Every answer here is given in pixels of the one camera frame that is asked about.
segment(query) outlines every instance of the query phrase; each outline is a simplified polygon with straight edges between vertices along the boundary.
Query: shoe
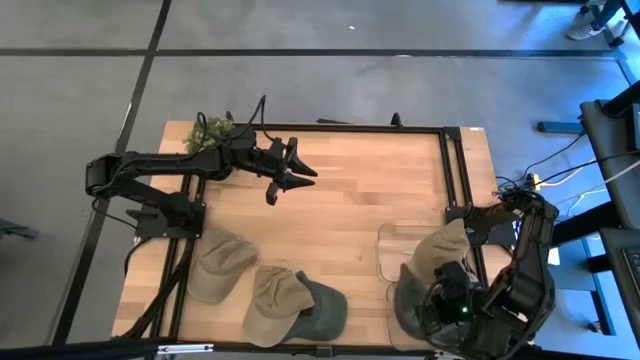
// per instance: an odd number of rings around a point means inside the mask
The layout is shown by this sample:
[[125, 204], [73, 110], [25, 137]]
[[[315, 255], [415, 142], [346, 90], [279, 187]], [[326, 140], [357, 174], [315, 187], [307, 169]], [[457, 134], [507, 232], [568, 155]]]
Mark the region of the shoe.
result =
[[591, 24], [587, 24], [569, 31], [567, 36], [570, 39], [582, 41], [600, 34], [602, 30], [604, 30], [604, 27], [599, 30], [594, 30]]

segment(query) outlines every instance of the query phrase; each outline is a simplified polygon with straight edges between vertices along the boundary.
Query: green plant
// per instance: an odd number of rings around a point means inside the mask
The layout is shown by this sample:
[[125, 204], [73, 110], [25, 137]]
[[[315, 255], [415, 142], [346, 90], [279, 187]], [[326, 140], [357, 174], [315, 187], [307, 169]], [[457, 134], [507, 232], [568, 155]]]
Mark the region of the green plant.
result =
[[[231, 133], [233, 129], [233, 121], [229, 119], [222, 119], [218, 116], [216, 117], [207, 117], [207, 138], [202, 145], [202, 149], [213, 149], [220, 145], [221, 138], [226, 138]], [[198, 151], [198, 147], [200, 146], [200, 142], [202, 141], [202, 134], [204, 133], [204, 129], [202, 124], [196, 121], [193, 126], [193, 130], [189, 133], [186, 139], [182, 142], [186, 144], [187, 153], [193, 154]]]

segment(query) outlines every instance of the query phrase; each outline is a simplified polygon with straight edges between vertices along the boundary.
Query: wooden table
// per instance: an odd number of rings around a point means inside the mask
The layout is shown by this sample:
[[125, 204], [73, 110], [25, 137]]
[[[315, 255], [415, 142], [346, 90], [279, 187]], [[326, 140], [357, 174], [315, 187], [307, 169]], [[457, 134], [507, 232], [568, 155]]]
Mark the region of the wooden table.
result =
[[[169, 121], [160, 152], [183, 152], [182, 139], [192, 126], [192, 122]], [[496, 202], [491, 195], [496, 183], [484, 130], [461, 128], [461, 133], [474, 203], [491, 205]], [[389, 284], [377, 276], [378, 229], [384, 223], [444, 225], [448, 201], [438, 136], [316, 131], [270, 131], [270, 135], [298, 137], [300, 158], [319, 173], [316, 185], [280, 194], [277, 204], [269, 206], [265, 202], [269, 179], [236, 171], [224, 182], [207, 182], [205, 227], [242, 235], [260, 256], [221, 304], [186, 295], [179, 339], [246, 342], [241, 325], [255, 271], [259, 265], [279, 265], [304, 270], [311, 280], [348, 298], [346, 328], [332, 344], [390, 346], [385, 325]], [[258, 132], [258, 145], [268, 147], [267, 141]], [[453, 144], [449, 145], [453, 153]], [[455, 156], [452, 164], [457, 169]], [[454, 180], [462, 203], [457, 171]], [[155, 176], [151, 181], [166, 192], [178, 191], [180, 183], [180, 176]], [[131, 259], [113, 335], [128, 330], [156, 295], [167, 244], [167, 239], [150, 241]], [[509, 256], [498, 246], [485, 245], [483, 251], [491, 281]], [[161, 335], [168, 334], [172, 304], [170, 298]]]

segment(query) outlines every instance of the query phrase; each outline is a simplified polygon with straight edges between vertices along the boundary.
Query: cap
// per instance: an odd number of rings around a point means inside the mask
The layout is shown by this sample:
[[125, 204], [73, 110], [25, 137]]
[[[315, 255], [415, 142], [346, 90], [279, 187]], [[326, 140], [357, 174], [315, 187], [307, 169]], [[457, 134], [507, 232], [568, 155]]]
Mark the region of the cap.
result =
[[200, 240], [202, 251], [189, 276], [191, 296], [212, 303], [224, 300], [244, 269], [258, 257], [258, 250], [232, 233], [210, 229]]
[[253, 298], [242, 322], [250, 343], [271, 347], [281, 342], [300, 311], [315, 305], [311, 292], [293, 272], [278, 266], [261, 266], [253, 284]]
[[422, 240], [409, 260], [409, 269], [423, 283], [431, 284], [434, 270], [462, 259], [469, 251], [469, 240], [462, 219], [456, 219]]
[[400, 279], [393, 296], [393, 310], [402, 330], [418, 340], [425, 340], [420, 330], [418, 309], [422, 306], [426, 292], [427, 288], [409, 270], [409, 267], [401, 264]]
[[347, 322], [347, 298], [335, 289], [309, 280], [302, 271], [296, 277], [311, 291], [316, 305], [300, 312], [283, 342], [294, 337], [315, 341], [337, 339]]

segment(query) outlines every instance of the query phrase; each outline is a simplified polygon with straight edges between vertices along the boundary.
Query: gray floor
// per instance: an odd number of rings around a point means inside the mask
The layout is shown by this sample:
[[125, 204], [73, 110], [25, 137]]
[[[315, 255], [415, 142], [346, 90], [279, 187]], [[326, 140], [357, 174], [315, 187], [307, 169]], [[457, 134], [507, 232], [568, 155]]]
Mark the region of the gray floor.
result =
[[[0, 47], [145, 48], [160, 5], [6, 0], [0, 3]], [[587, 42], [564, 37], [572, 23], [586, 20], [576, 19], [576, 11], [495, 0], [174, 1], [160, 47], [606, 49], [602, 36]], [[0, 241], [2, 347], [47, 341], [90, 213], [84, 164], [113, 149], [141, 62], [0, 57], [0, 217], [42, 231], [34, 242]], [[193, 119], [198, 111], [230, 110], [244, 120], [266, 93], [272, 122], [323, 117], [386, 124], [398, 111], [407, 125], [485, 127], [496, 173], [516, 177], [573, 139], [537, 133], [537, 121], [575, 120], [580, 102], [626, 86], [615, 62], [593, 58], [157, 58], [129, 149], [155, 151], [166, 120]], [[535, 170], [550, 174], [591, 156], [583, 139]], [[601, 181], [597, 168], [588, 168], [543, 194], [553, 202]], [[593, 195], [573, 213], [605, 200], [606, 194]], [[123, 215], [129, 206], [114, 201], [110, 212]], [[108, 338], [131, 238], [128, 228], [106, 223], [71, 341]], [[615, 297], [615, 289], [609, 293]], [[594, 317], [590, 304], [588, 293], [560, 291], [538, 344], [639, 358], [635, 346], [620, 345], [634, 344], [624, 314], [616, 317], [617, 337], [584, 329], [583, 320]], [[568, 336], [575, 341], [558, 340]]]

